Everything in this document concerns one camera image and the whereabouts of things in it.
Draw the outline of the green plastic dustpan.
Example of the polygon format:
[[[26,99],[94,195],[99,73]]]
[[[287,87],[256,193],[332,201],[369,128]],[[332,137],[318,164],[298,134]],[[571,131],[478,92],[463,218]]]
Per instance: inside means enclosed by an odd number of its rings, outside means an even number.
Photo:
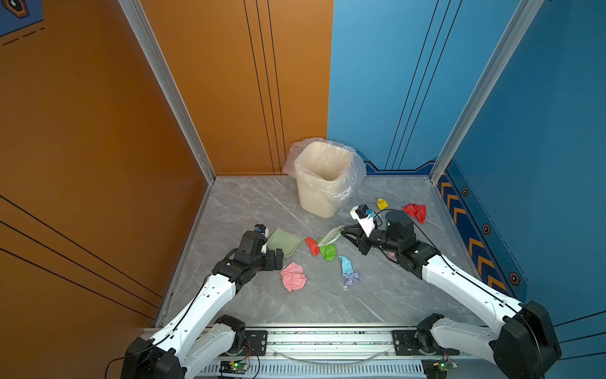
[[[267,251],[281,250],[285,258],[291,257],[302,242],[302,238],[276,228],[269,237]]]

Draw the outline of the green hand brush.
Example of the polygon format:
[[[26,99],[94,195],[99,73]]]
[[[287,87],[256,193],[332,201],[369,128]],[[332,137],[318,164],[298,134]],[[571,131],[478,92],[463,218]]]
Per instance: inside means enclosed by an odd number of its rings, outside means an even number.
[[[341,236],[341,231],[344,229],[344,227],[344,225],[340,225],[331,229],[330,232],[325,235],[325,237],[318,239],[318,246],[327,246],[334,244]]]

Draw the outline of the large pink paper scrap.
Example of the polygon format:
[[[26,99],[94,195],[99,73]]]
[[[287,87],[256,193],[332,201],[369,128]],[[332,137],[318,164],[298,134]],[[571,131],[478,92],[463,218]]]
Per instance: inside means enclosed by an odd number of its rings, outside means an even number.
[[[287,265],[280,274],[282,276],[282,283],[289,292],[303,289],[307,281],[303,268],[295,262]]]

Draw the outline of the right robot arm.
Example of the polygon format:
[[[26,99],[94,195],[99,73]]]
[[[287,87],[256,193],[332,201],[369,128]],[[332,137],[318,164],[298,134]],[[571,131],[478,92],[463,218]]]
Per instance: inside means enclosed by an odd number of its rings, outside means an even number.
[[[431,314],[417,325],[413,346],[424,355],[457,350],[495,364],[508,378],[543,378],[562,351],[549,312],[535,301],[527,304],[489,287],[461,270],[417,229],[402,210],[385,216],[367,205],[350,210],[353,225],[340,232],[362,253],[380,251],[390,262],[432,284],[464,305],[482,326],[454,322]]]

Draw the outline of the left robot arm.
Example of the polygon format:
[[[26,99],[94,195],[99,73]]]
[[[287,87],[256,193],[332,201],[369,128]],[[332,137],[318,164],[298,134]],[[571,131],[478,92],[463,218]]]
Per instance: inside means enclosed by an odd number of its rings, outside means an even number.
[[[122,357],[122,378],[194,378],[217,357],[245,348],[246,323],[216,314],[260,271],[282,269],[281,249],[267,248],[268,229],[244,233],[206,277],[185,308],[152,337],[134,340]]]

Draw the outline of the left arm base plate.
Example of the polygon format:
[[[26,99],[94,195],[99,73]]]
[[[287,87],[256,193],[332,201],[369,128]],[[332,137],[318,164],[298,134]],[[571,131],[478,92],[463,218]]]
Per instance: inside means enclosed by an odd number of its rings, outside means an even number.
[[[246,330],[244,342],[237,355],[244,356],[249,354],[249,347],[252,348],[252,355],[264,357],[268,347],[268,330],[253,329]]]

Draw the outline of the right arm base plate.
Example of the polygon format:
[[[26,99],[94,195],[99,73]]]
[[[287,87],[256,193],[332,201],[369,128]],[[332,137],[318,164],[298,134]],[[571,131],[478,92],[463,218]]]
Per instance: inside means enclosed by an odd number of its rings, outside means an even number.
[[[437,347],[435,344],[429,347],[423,347],[418,340],[418,332],[416,330],[400,329],[391,332],[392,344],[397,356],[437,356],[449,355],[459,356],[461,352],[456,349],[446,349]]]

